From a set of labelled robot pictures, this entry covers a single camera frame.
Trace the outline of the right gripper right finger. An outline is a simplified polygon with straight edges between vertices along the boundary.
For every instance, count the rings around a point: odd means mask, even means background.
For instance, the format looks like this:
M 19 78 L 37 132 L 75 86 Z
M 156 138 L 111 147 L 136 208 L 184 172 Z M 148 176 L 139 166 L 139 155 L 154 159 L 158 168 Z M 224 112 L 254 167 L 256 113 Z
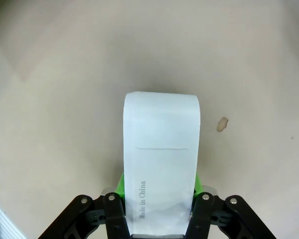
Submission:
M 206 239 L 215 225 L 229 239 L 274 239 L 274 234 L 239 195 L 225 200 L 206 190 L 195 178 L 191 217 L 185 233 L 187 239 Z

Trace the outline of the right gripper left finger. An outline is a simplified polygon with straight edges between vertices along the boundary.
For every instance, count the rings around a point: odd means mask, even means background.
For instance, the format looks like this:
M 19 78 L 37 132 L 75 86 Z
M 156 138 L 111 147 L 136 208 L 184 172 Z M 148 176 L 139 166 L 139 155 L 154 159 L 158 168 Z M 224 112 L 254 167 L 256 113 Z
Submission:
M 100 225 L 106 226 L 107 238 L 130 239 L 125 215 L 124 176 L 114 191 L 97 199 L 76 196 L 39 236 L 41 239 L 86 239 Z

